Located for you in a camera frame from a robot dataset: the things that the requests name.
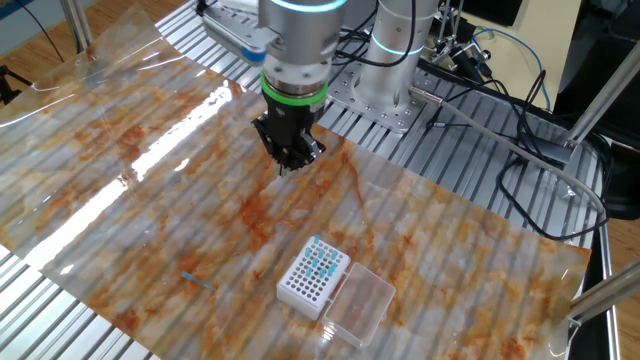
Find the metal pole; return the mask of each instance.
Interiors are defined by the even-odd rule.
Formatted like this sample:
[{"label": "metal pole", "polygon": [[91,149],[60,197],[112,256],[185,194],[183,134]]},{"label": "metal pole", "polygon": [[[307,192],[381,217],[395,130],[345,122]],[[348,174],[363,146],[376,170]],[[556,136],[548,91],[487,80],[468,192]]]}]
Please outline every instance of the metal pole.
[{"label": "metal pole", "polygon": [[456,25],[453,27],[453,35],[458,38],[458,25],[460,25],[460,18],[462,17],[462,6],[464,5],[464,0],[460,0],[460,5],[458,5],[458,17],[456,17]]},{"label": "metal pole", "polygon": [[60,0],[64,16],[67,18],[71,36],[76,42],[78,53],[85,51],[93,42],[91,29],[87,22],[87,16],[84,13],[80,0]]},{"label": "metal pole", "polygon": [[582,114],[578,122],[564,138],[564,146],[575,148],[589,131],[598,123],[609,106],[620,95],[640,70],[640,43],[633,47],[626,59],[620,64],[616,72],[607,81],[600,93],[591,102],[587,110]]},{"label": "metal pole", "polygon": [[447,25],[447,17],[449,17],[449,6],[451,5],[451,0],[447,0],[447,4],[444,8],[444,13],[442,14],[442,23],[440,24],[440,36],[438,36],[438,44],[444,38],[444,27]]},{"label": "metal pole", "polygon": [[569,318],[578,323],[584,323],[638,291],[640,291],[640,259],[573,300]]}]

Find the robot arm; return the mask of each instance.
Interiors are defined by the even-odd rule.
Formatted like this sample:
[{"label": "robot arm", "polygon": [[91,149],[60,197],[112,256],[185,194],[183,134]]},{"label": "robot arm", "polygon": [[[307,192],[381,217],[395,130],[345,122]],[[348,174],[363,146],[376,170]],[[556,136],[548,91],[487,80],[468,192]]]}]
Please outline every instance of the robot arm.
[{"label": "robot arm", "polygon": [[[338,46],[346,0],[226,0],[196,11],[209,36],[252,65],[267,114],[253,121],[281,174],[310,164],[324,150],[311,126],[324,113],[331,57]],[[228,9],[258,13],[258,28],[231,18]]]}]

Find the clear plastic sheet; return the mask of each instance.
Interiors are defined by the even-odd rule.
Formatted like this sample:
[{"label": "clear plastic sheet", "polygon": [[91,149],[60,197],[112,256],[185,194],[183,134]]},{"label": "clear plastic sheet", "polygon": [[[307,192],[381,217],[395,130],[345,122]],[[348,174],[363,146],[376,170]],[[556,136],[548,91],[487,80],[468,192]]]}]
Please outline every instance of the clear plastic sheet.
[{"label": "clear plastic sheet", "polygon": [[[132,8],[0,112],[0,243],[163,359],[565,351],[588,250],[320,127],[327,152],[279,178],[250,127],[264,109]],[[316,233],[396,288],[365,349],[276,298]]]}]

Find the aluminum extrusion table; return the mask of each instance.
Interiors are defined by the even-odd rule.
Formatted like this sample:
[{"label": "aluminum extrusion table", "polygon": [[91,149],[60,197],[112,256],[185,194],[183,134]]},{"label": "aluminum extrusion table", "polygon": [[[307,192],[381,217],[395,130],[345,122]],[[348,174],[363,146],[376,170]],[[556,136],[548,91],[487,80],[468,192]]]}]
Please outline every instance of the aluminum extrusion table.
[{"label": "aluminum extrusion table", "polygon": [[[259,91],[259,68],[252,68],[210,39],[188,3],[156,24],[180,52],[246,88]],[[348,10],[348,17],[355,11]],[[334,77],[340,69],[334,71]],[[463,88],[427,75],[422,86],[446,97]],[[490,129],[515,134],[516,117],[503,100],[472,92],[454,102]],[[510,221],[527,226],[496,186],[496,175],[513,154],[470,128],[425,128],[435,108],[425,107],[411,129],[396,134],[336,104],[320,125],[356,142],[380,156],[462,195]],[[443,112],[439,121],[456,121]],[[544,138],[559,137],[564,130],[531,116],[534,132]],[[602,169],[587,144],[578,147],[565,169],[596,192],[601,191]],[[531,166],[507,173],[505,184],[535,220],[554,234],[582,230],[593,223],[595,211],[569,197],[566,201],[548,174]],[[606,227],[600,232],[604,276],[611,274]],[[593,234],[571,244],[592,248]],[[11,359],[155,359],[107,320],[0,247],[0,358]],[[606,314],[609,358],[619,359],[615,311]]]}]

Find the transparent plastic box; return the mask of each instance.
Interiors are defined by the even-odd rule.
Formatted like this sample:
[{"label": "transparent plastic box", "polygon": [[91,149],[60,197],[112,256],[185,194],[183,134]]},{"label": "transparent plastic box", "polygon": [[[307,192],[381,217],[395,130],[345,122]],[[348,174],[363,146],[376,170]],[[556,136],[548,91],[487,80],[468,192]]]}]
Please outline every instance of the transparent plastic box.
[{"label": "transparent plastic box", "polygon": [[351,345],[365,348],[371,343],[395,292],[391,284],[356,263],[322,323]]}]

